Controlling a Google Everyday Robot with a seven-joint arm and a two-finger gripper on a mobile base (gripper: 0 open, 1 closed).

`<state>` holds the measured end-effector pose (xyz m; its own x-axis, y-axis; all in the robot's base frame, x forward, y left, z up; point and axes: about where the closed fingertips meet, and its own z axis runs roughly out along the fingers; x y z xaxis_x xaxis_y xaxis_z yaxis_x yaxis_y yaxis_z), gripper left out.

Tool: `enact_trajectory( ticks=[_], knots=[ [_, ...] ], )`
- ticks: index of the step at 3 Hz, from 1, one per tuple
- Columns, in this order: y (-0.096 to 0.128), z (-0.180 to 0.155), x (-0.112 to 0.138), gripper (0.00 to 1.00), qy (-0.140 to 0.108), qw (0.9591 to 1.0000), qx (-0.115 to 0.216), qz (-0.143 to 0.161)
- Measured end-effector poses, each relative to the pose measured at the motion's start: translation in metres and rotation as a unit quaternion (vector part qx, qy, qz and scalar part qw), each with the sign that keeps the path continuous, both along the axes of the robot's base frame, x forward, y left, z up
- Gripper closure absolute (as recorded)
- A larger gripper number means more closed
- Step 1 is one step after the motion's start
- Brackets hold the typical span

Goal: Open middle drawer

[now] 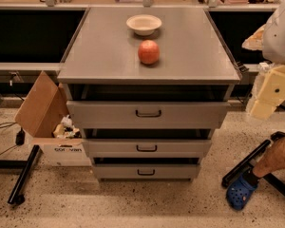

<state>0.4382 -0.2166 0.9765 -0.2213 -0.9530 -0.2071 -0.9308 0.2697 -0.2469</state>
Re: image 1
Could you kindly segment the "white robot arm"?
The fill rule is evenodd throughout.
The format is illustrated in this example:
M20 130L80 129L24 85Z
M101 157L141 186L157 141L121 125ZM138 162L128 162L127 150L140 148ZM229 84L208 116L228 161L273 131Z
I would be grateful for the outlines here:
M285 101L285 0L265 24L262 55L274 66L256 77L246 111L254 118L266 120Z

